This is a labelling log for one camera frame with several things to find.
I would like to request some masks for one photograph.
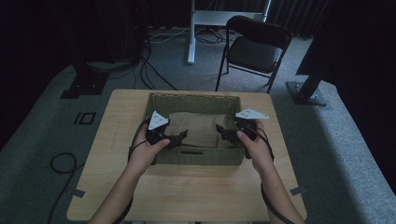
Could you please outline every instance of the woven basket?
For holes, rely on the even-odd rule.
[[[233,117],[241,111],[239,97],[216,95],[192,95],[151,93],[143,119],[156,110],[164,117],[176,112],[219,115],[226,114],[226,129],[236,129]],[[182,145],[163,149],[157,155],[157,163],[189,165],[240,165],[245,157],[242,144],[230,148],[191,147]]]

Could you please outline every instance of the beige cloth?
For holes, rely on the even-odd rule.
[[[183,145],[197,147],[225,148],[232,145],[221,139],[216,131],[216,124],[225,127],[226,115],[207,115],[188,112],[177,112],[169,115],[170,124],[166,127],[166,135],[179,135],[188,130]]]

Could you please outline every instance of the white table leg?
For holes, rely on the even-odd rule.
[[[191,34],[190,34],[190,47],[188,64],[194,64],[195,61],[195,0],[191,0]]]

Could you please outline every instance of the desk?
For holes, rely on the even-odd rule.
[[[254,20],[265,21],[271,0],[265,1],[263,12],[233,12],[233,11],[210,11],[195,10],[195,0],[191,0],[191,36],[189,46],[188,64],[195,62],[195,25],[219,25],[224,26],[227,21],[236,15],[242,15]]]
[[[77,189],[67,211],[71,220],[88,220],[105,199],[126,166],[128,148],[153,91],[115,90],[108,102]],[[298,186],[271,97],[266,93],[155,91],[180,94],[239,96],[242,108],[269,115],[263,119],[275,154],[275,165],[287,191]],[[306,218],[301,195],[291,196]],[[260,178],[244,159],[240,166],[150,166],[141,177],[127,220],[146,221],[266,221]]]

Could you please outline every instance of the gray carpet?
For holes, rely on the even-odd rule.
[[[310,42],[293,38],[271,90],[294,172],[299,185],[308,189],[303,194],[308,213],[306,222],[394,223],[395,195],[377,168],[336,88],[325,82],[319,85],[329,103],[324,108],[295,105],[290,97],[285,82],[306,79],[295,73]],[[149,62],[179,90],[213,91],[223,44],[197,42],[194,65],[186,63],[187,46],[188,41],[182,37],[152,44]],[[70,176],[52,171],[51,158],[70,152],[76,155],[78,165],[86,160],[111,92],[147,89],[141,81],[140,65],[112,73],[102,95],[80,96],[77,100],[60,99],[76,75],[71,66],[52,80],[1,151],[0,223],[47,222]],[[150,68],[148,77],[156,89],[172,90]],[[262,86],[265,81],[262,77],[232,70],[221,79],[219,90],[265,91]],[[91,112],[96,113],[91,125],[75,124],[78,113]],[[55,165],[67,170],[72,168],[73,161],[64,156],[58,158]],[[81,169],[78,169],[56,206],[52,223],[73,223],[67,220],[66,211],[80,174]]]

